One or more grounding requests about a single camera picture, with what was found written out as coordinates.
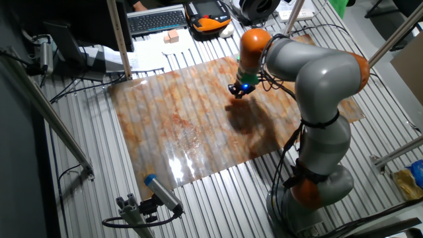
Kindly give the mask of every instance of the floor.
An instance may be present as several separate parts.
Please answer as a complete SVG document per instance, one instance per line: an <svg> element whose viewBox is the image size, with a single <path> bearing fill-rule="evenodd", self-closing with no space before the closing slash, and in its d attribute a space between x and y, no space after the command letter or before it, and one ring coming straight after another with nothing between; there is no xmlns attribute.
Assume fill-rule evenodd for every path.
<svg viewBox="0 0 423 238"><path fill-rule="evenodd" d="M347 7L344 15L344 23L354 36L356 42L362 47L364 54L370 58L384 43L376 27L364 15L375 4L376 0L357 0L352 7ZM393 7L391 0L383 1L381 9L390 9ZM387 15L390 19L398 19L400 13ZM391 60L398 52L388 52L376 64L375 68L382 76L387 86L392 90L401 106L406 110L411 121L419 128L423 128L423 106L417 101L410 89L395 71L391 65Z"/></svg>
<svg viewBox="0 0 423 238"><path fill-rule="evenodd" d="M325 0L313 2L317 8L321 8ZM299 30L303 25L326 23L345 27L334 9L327 5L314 19L296 23L294 30ZM148 76L238 54L240 37L246 29L237 22L232 24L235 27L232 37L195 41L189 50L167 55L163 69L134 73L134 79L143 78L143 81ZM285 24L280 23L277 15L273 15L266 26L270 32L281 32L284 28ZM360 54L361 49L335 28L311 28L305 33L310 34L318 46ZM151 39L146 36L134 40ZM107 77L104 82L110 82L114 77ZM87 180L81 168L63 176L60 183L64 215L57 199L61 234L65 237L66 223L70 237L136 237L133 230L110 229L101 225L103 219L118 216L117 197L126 197L131 192L140 201L132 162L108 90L106 87L93 87L99 86L98 82L76 82L71 79L46 81L42 90L46 98L51 99L70 83L71 89L90 88L63 97L53 108L93 163L95 180ZM395 106L394 100L387 95L377 78L372 77L368 85L354 95L354 100L363 110L365 118L351 124L351 150L341 164L352 173L355 186L345 199L319 210L323 215L323 223L316 226L319 234L403 201L389 176L380 175L368 158L372 154L386 155L418 134L404 123L400 108ZM53 176L77 165L56 134L50 135L48 125L46 133L50 163L58 167L58 171L52 171ZM288 153L282 171L283 179L292 174L289 165L298 157L294 149ZM175 196L184 204L185 214L182 219L153 228L156 237L286 237L283 233L273 233L273 223L265 202L279 156L279 151L275 151L174 189ZM397 171L421 157L423 151L416 149L387 166ZM58 198L56 182L54 187ZM171 213L166 208L160 208L156 215L163 221L169 219Z"/></svg>

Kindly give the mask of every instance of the glossy reflective surface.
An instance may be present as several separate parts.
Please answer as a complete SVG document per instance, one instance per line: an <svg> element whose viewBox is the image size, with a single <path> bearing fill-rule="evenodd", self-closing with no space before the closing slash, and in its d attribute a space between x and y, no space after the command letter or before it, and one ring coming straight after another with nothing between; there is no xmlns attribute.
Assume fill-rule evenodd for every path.
<svg viewBox="0 0 423 238"><path fill-rule="evenodd" d="M109 87L143 199L150 173L176 188L281 148L299 125L282 90L258 85L235 100L227 85L237 68L235 56L226 57ZM349 122L364 117L352 99L340 113Z"/></svg>

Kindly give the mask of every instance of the keyboard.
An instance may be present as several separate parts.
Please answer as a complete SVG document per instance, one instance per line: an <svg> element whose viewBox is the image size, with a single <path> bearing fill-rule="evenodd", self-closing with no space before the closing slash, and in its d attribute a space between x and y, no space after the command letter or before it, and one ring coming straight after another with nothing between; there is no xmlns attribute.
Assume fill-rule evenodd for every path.
<svg viewBox="0 0 423 238"><path fill-rule="evenodd" d="M183 11L167 11L137 17L129 17L132 36L150 34L162 30L170 30L187 26Z"/></svg>

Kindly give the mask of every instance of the yellow object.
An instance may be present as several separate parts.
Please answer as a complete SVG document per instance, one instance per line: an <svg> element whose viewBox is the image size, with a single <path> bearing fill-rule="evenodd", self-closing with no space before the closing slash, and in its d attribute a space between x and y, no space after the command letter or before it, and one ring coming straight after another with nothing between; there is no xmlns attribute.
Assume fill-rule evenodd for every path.
<svg viewBox="0 0 423 238"><path fill-rule="evenodd" d="M394 173L393 179L406 200L415 200L423 197L423 190L417 186L416 180L408 169Z"/></svg>

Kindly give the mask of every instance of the metal bar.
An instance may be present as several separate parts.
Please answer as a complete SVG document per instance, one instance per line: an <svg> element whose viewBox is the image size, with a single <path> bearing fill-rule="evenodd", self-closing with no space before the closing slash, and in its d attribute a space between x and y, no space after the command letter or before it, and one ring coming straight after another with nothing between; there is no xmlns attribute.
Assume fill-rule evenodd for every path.
<svg viewBox="0 0 423 238"><path fill-rule="evenodd" d="M93 175L93 166L91 162L85 156L75 139L73 139L73 136L69 133L65 124L56 114L51 104L44 97L39 86L28 77L22 65L14 59L6 57L0 57L0 61L9 69L10 74L22 87L31 103L38 109L44 119L46 119L68 150L75 156L76 160L78 160L89 175Z"/></svg>
<svg viewBox="0 0 423 238"><path fill-rule="evenodd" d="M118 42L120 57L122 58L122 63L124 65L126 79L132 80L130 61L128 59L128 53L126 51L124 34L122 33L118 9L116 8L116 0L107 0L107 6L108 11L110 13L110 18L112 19L112 24L114 26L114 35L116 36L116 41Z"/></svg>
<svg viewBox="0 0 423 238"><path fill-rule="evenodd" d="M411 16L392 34L391 37L376 51L376 53L369 59L369 66L372 68L385 54L388 52L401 37L408 32L408 30L416 24L423 15L423 3L421 3Z"/></svg>
<svg viewBox="0 0 423 238"><path fill-rule="evenodd" d="M423 145L423 136L419 136L416 139L408 142L407 144L401 146L400 148L390 152L390 154L378 159L375 161L375 166L380 168L384 166L386 163L392 161L393 159L400 157L401 155L409 152L412 149L415 149L419 146Z"/></svg>
<svg viewBox="0 0 423 238"><path fill-rule="evenodd" d="M303 7L304 1L305 0L297 0L295 2L295 5L293 6L293 9L291 11L291 15L289 16L288 22L286 23L286 26L285 26L285 29L284 29L284 35L291 32L292 27L297 20L298 14L299 14L301 8Z"/></svg>

